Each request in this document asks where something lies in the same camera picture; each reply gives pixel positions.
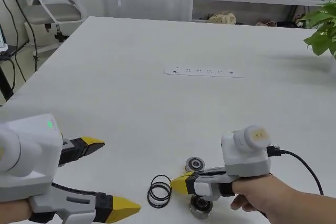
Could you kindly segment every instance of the power strip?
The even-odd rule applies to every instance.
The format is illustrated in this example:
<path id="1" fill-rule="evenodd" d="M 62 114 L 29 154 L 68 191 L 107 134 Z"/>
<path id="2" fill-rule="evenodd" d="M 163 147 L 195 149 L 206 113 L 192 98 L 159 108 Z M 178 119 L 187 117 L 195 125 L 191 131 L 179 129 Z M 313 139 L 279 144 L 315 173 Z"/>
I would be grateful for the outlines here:
<path id="1" fill-rule="evenodd" d="M 167 67 L 164 68 L 165 74 L 175 74 L 179 76 L 211 76 L 211 77 L 232 77 L 242 78 L 232 69 L 222 70 L 213 68 L 190 68 L 190 67 Z"/>

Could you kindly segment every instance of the chair backrest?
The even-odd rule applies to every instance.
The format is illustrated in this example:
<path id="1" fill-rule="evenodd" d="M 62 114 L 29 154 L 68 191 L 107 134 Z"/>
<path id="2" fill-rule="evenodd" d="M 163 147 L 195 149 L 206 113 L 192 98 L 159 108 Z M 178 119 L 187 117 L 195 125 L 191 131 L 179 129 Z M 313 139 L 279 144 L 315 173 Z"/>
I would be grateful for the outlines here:
<path id="1" fill-rule="evenodd" d="M 122 18 L 186 21 L 192 19 L 193 0 L 121 0 Z"/>

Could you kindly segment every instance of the metal bearing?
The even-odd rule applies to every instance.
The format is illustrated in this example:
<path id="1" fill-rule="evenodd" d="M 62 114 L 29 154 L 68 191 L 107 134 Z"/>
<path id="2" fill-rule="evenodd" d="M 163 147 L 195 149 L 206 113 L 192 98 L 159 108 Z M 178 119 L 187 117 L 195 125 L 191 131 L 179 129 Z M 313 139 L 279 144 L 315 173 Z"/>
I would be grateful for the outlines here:
<path id="1" fill-rule="evenodd" d="M 213 202 L 203 199 L 199 195 L 193 195 L 190 199 L 190 212 L 197 219 L 206 219 L 209 217 L 213 207 Z"/>
<path id="2" fill-rule="evenodd" d="M 199 172 L 205 169 L 205 162 L 199 157 L 188 158 L 185 164 L 185 171 L 188 172 Z"/>

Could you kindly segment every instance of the black cable on floor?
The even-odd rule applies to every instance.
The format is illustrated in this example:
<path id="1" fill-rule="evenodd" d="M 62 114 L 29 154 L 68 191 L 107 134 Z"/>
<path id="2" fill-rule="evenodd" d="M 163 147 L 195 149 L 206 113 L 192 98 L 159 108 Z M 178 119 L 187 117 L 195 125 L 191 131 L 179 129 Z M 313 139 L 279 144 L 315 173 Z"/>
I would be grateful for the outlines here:
<path id="1" fill-rule="evenodd" d="M 11 12 L 11 10 L 9 9 L 6 1 L 2 0 L 2 2 L 4 3 L 4 6 L 6 7 L 6 9 L 8 10 L 8 12 L 9 12 L 9 14 L 11 16 L 11 19 L 12 19 L 12 22 L 13 22 L 13 26 L 14 26 L 14 30 L 15 30 L 15 33 L 16 33 L 16 45 L 15 45 L 15 56 L 14 56 L 14 59 L 15 59 L 15 62 L 17 64 L 18 68 L 19 68 L 19 71 L 21 73 L 22 78 L 26 82 L 26 78 L 24 77 L 22 69 L 21 69 L 21 67 L 19 65 L 19 62 L 17 61 L 17 52 L 18 52 L 18 44 L 19 44 L 19 33 L 17 31 L 17 27 L 16 27 L 16 24 L 15 24 L 14 16 L 13 16 L 13 13 Z"/>
<path id="2" fill-rule="evenodd" d="M 13 86 L 12 86 L 12 91 L 14 90 L 15 88 L 15 79 L 16 79 L 16 69 L 15 69 L 15 64 L 14 62 L 12 61 L 11 58 L 0 58 L 0 60 L 7 60 L 7 61 L 10 61 L 11 64 L 12 64 L 12 67 L 13 67 Z"/>
<path id="3" fill-rule="evenodd" d="M 15 2 L 16 2 L 16 4 L 17 4 L 17 6 L 19 7 L 19 10 L 20 10 L 21 14 L 22 14 L 22 16 L 24 17 L 25 21 L 27 22 L 27 24 L 28 24 L 28 26 L 29 26 L 29 28 L 30 28 L 30 30 L 31 30 L 31 33 L 32 33 L 32 35 L 33 35 L 34 46 L 35 46 L 35 57 L 34 57 L 34 61 L 35 61 L 35 69 L 34 69 L 34 72 L 36 72 L 36 71 L 37 71 L 37 59 L 38 59 L 38 58 L 37 58 L 37 43 L 36 43 L 35 33 L 34 33 L 33 27 L 32 27 L 32 25 L 30 24 L 30 22 L 29 22 L 27 16 L 25 15 L 25 13 L 24 13 L 23 10 L 22 10 L 22 7 L 21 7 L 21 5 L 20 5 L 20 3 L 19 3 L 19 0 L 15 0 Z"/>
<path id="4" fill-rule="evenodd" d="M 301 163 L 303 163 L 303 165 L 307 168 L 307 170 L 310 172 L 310 174 L 313 176 L 313 178 L 316 181 L 317 187 L 319 188 L 319 192 L 320 195 L 324 195 L 321 183 L 319 181 L 319 179 L 317 178 L 316 174 L 313 172 L 313 170 L 310 168 L 310 166 L 306 163 L 306 161 L 304 161 L 299 155 L 290 152 L 290 151 L 286 151 L 286 150 L 280 150 L 281 154 L 288 154 L 291 155 L 292 157 L 295 157 L 296 159 L 298 159 Z"/>

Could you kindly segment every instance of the black spring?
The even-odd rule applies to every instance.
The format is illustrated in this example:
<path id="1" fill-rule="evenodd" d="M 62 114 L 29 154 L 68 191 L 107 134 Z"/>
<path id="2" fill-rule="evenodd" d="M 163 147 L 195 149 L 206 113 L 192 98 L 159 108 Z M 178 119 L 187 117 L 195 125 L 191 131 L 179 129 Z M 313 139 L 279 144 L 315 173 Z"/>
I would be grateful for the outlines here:
<path id="1" fill-rule="evenodd" d="M 154 182 L 158 177 L 165 177 L 166 179 L 169 180 L 169 184 L 166 182 L 161 182 L 161 181 Z M 163 208 L 166 205 L 168 205 L 171 195 L 172 195 L 172 188 L 170 186 L 170 182 L 171 182 L 170 178 L 168 178 L 166 175 L 163 175 L 163 174 L 159 174 L 152 179 L 151 185 L 147 192 L 147 201 L 149 205 L 151 205 L 154 208 Z M 153 189 L 155 188 L 161 188 L 165 190 L 167 195 L 163 197 L 159 197 L 155 195 L 153 192 Z"/>

